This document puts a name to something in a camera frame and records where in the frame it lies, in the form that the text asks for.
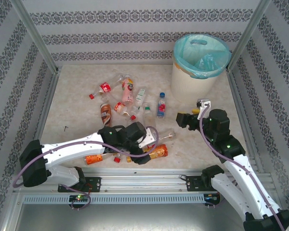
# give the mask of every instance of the red label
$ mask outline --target red label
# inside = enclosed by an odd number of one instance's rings
[[[100,85],[100,87],[104,92],[110,92],[111,91],[111,87],[107,82]]]
[[[121,110],[125,107],[125,105],[121,102],[118,102],[115,106],[114,110],[120,114]]]

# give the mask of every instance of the bottle label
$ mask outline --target bottle label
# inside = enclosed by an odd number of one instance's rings
[[[155,159],[155,158],[160,158],[164,155],[164,149],[162,148],[157,148],[155,149],[153,152],[151,152],[149,155],[150,155],[150,158],[151,159]]]
[[[133,81],[130,78],[126,78],[122,83],[123,95],[122,102],[133,103]]]
[[[111,108],[107,103],[101,105],[101,118],[104,126],[111,127]]]
[[[141,99],[143,98],[145,94],[145,89],[140,89],[140,91],[138,92],[138,95],[136,96],[136,100],[137,101],[141,101]]]
[[[86,156],[87,165],[91,165],[103,160],[102,155],[88,155]]]
[[[110,85],[107,82],[102,83],[100,85],[100,87],[103,90],[103,92],[110,92],[111,91],[111,87],[110,87]]]
[[[166,112],[165,100],[159,100],[157,116],[158,117],[164,117],[165,116],[165,112]]]
[[[118,112],[119,114],[121,114],[121,111],[123,110],[123,108],[125,107],[125,105],[121,102],[118,102],[114,108],[114,110],[116,112]]]

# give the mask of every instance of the beige floor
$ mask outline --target beige floor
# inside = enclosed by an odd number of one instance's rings
[[[59,77],[53,102],[46,121],[41,143],[59,143],[85,137],[97,132],[103,124],[100,118],[100,98],[91,100],[89,94],[96,84],[103,79],[114,76],[115,73],[130,74],[135,82],[135,88],[147,86],[150,95],[147,102],[155,113],[157,98],[160,92],[165,92],[167,100],[166,118],[156,119],[157,129],[163,131],[174,128],[177,139],[166,144],[169,155],[165,158],[154,159],[145,165],[127,163],[123,157],[119,164],[113,158],[90,165],[89,167],[108,168],[168,168],[168,169],[203,169],[220,164],[209,148],[205,145],[198,131],[180,128],[175,119],[177,112],[191,112],[190,105],[178,102],[171,94],[172,65],[65,65]],[[122,89],[116,87],[113,95],[119,98]],[[207,95],[212,108],[220,108],[228,113],[230,130],[245,148],[241,126],[228,84],[226,73],[222,73]],[[126,124],[126,120],[112,112],[112,124]],[[84,158],[64,164],[67,167],[85,167]]]

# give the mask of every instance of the white trash bin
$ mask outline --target white trash bin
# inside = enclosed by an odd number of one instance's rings
[[[173,49],[171,91],[186,104],[205,98],[231,58],[228,46],[210,35],[186,35]]]

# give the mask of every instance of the patterned wallpaper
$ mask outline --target patterned wallpaper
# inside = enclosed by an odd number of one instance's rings
[[[266,172],[289,209],[289,0],[273,0],[233,69]]]
[[[8,0],[0,0],[0,218],[18,156],[31,141],[52,74]]]
[[[56,64],[170,64],[177,39],[237,45],[259,0],[25,0]]]

